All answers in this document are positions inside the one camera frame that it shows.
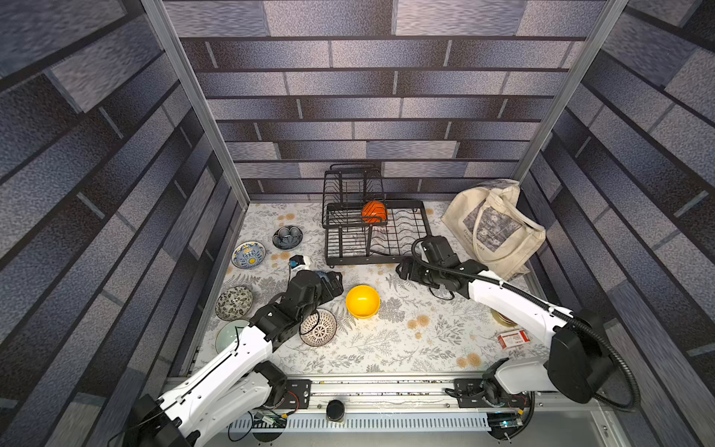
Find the yellow plastic bowl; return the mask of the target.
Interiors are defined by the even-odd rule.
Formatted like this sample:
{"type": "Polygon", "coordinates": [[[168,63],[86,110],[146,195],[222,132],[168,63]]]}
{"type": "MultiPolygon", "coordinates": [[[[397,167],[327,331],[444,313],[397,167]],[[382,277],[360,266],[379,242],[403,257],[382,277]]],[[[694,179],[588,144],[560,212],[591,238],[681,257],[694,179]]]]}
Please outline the yellow plastic bowl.
{"type": "Polygon", "coordinates": [[[353,317],[361,320],[374,317],[380,307],[380,295],[377,290],[368,285],[357,285],[346,296],[347,311],[353,317]]]}

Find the black wire dish rack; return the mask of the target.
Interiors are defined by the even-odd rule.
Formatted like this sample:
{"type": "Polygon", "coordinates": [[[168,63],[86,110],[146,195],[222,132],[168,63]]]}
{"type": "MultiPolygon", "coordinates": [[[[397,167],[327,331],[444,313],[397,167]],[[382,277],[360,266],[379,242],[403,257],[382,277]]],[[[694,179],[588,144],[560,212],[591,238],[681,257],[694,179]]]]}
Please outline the black wire dish rack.
{"type": "Polygon", "coordinates": [[[378,167],[333,164],[323,177],[321,223],[331,266],[398,264],[411,244],[432,234],[424,203],[390,199],[378,167]]]}

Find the orange plastic bowl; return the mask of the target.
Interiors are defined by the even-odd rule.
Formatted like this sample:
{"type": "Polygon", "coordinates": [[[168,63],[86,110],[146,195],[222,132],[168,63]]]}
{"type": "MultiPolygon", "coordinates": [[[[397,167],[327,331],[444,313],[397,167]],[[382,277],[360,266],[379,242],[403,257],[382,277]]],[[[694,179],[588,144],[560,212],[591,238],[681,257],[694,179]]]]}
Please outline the orange plastic bowl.
{"type": "Polygon", "coordinates": [[[387,218],[387,206],[382,201],[370,201],[361,210],[361,219],[367,224],[384,224],[387,218]]]}

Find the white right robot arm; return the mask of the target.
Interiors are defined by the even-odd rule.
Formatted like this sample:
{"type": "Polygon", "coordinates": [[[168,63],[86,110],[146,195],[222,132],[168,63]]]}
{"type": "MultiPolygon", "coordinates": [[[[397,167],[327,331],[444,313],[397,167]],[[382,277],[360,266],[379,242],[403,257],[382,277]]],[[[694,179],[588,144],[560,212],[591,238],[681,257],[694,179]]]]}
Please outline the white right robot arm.
{"type": "Polygon", "coordinates": [[[502,280],[477,261],[461,261],[443,237],[415,240],[396,272],[429,290],[445,289],[486,305],[547,347],[545,357],[499,361],[483,377],[497,389],[508,394],[558,391],[573,402],[597,400],[621,412],[639,408],[642,393],[637,378],[594,313],[553,305],[502,280]]]}

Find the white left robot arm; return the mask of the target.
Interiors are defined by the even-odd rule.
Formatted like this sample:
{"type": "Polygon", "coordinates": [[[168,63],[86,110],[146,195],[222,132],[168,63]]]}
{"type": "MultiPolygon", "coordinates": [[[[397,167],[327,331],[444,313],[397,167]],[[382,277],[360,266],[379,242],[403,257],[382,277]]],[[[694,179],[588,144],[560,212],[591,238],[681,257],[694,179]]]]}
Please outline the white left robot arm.
{"type": "Polygon", "coordinates": [[[343,292],[339,272],[294,274],[287,290],[255,312],[236,342],[174,389],[137,400],[119,436],[122,445],[203,446],[246,413],[277,405],[287,379],[269,357],[320,305],[343,292]]]}

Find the white lattice pattern bowl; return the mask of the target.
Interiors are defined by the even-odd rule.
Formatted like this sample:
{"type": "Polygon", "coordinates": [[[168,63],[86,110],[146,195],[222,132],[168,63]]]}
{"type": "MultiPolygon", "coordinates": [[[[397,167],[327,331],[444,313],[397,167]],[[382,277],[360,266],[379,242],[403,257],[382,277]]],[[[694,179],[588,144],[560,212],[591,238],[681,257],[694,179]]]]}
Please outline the white lattice pattern bowl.
{"type": "Polygon", "coordinates": [[[313,348],[326,346],[336,334],[337,319],[327,309],[318,309],[304,320],[299,330],[302,341],[313,348]]]}

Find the dark grey-blue ceramic bowl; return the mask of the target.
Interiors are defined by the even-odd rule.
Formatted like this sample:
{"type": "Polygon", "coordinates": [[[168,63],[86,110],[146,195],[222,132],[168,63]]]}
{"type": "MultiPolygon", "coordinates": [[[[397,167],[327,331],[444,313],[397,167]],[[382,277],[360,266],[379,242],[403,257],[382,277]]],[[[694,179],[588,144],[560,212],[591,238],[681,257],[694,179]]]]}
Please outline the dark grey-blue ceramic bowl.
{"type": "Polygon", "coordinates": [[[296,225],[279,227],[273,234],[272,243],[281,251],[290,251],[301,244],[304,238],[303,230],[296,225]]]}

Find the blue yellow patterned bowl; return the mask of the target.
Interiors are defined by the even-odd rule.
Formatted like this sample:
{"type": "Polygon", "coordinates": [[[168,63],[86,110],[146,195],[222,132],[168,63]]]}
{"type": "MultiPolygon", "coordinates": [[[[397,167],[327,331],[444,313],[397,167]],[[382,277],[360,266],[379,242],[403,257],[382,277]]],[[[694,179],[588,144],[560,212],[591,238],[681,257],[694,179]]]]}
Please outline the blue yellow patterned bowl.
{"type": "Polygon", "coordinates": [[[255,268],[266,258],[266,247],[258,241],[242,242],[233,251],[232,265],[239,269],[255,268]]]}

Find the black speckled ceramic bowl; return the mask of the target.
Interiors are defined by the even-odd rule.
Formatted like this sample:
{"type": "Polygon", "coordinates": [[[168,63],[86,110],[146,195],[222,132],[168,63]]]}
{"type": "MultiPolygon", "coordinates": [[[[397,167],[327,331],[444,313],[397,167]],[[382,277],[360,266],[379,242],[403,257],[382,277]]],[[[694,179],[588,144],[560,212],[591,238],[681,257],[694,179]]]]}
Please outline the black speckled ceramic bowl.
{"type": "Polygon", "coordinates": [[[215,314],[223,321],[240,320],[250,312],[253,301],[253,293],[249,288],[244,286],[229,288],[217,299],[215,314]]]}

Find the red gold round tin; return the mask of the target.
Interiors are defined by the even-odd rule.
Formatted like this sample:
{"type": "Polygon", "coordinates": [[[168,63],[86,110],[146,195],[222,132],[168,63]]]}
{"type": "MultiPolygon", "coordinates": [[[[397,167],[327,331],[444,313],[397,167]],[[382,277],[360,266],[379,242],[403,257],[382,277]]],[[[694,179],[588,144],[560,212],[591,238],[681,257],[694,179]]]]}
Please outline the red gold round tin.
{"type": "Polygon", "coordinates": [[[505,327],[508,328],[514,328],[517,327],[518,324],[514,322],[513,320],[510,320],[509,318],[505,317],[501,313],[495,311],[494,309],[491,310],[491,315],[495,319],[495,321],[505,327]]]}

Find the pale green ceramic bowl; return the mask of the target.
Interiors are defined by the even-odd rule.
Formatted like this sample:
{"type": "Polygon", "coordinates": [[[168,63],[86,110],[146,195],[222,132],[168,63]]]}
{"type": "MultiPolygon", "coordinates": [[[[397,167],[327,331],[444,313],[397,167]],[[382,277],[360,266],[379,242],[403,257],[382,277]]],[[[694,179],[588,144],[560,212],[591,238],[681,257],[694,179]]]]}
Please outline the pale green ceramic bowl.
{"type": "Polygon", "coordinates": [[[234,320],[227,322],[219,331],[215,341],[215,350],[218,354],[222,353],[229,346],[234,346],[240,338],[243,330],[249,325],[247,320],[234,320]]]}

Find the black round knob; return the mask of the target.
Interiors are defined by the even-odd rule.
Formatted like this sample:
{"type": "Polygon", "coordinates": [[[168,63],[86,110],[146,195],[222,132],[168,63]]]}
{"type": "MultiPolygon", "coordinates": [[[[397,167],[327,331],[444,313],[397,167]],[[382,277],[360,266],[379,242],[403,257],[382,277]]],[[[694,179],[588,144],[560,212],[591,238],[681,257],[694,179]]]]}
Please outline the black round knob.
{"type": "Polygon", "coordinates": [[[341,400],[330,400],[326,406],[326,417],[329,421],[342,423],[346,415],[346,407],[341,400]]]}

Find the green circuit board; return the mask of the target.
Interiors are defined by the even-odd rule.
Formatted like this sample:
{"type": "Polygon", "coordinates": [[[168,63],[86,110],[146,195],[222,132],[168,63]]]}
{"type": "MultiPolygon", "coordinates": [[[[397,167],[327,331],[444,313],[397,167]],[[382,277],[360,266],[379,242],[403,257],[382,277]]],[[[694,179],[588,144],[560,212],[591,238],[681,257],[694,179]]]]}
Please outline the green circuit board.
{"type": "Polygon", "coordinates": [[[495,436],[504,431],[517,431],[522,426],[521,417],[516,413],[490,413],[487,419],[491,434],[495,436]]]}

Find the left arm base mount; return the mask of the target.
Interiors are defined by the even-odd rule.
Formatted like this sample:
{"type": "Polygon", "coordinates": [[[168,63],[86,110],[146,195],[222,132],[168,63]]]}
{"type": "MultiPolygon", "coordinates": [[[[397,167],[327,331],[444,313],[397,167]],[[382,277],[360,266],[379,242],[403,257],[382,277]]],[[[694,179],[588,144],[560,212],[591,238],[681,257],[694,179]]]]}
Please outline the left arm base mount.
{"type": "Polygon", "coordinates": [[[312,381],[309,379],[289,379],[285,393],[279,403],[273,407],[274,411],[307,410],[310,405],[312,381]]]}

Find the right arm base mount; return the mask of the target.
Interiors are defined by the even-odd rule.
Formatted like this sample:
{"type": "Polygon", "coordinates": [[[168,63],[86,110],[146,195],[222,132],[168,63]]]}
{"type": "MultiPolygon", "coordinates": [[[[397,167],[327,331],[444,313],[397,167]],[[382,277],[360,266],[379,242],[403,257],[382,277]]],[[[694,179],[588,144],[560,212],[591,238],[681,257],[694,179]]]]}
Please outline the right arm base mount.
{"type": "Polygon", "coordinates": [[[460,408],[525,410],[531,405],[528,395],[509,394],[494,379],[456,379],[444,393],[456,399],[460,408]]]}

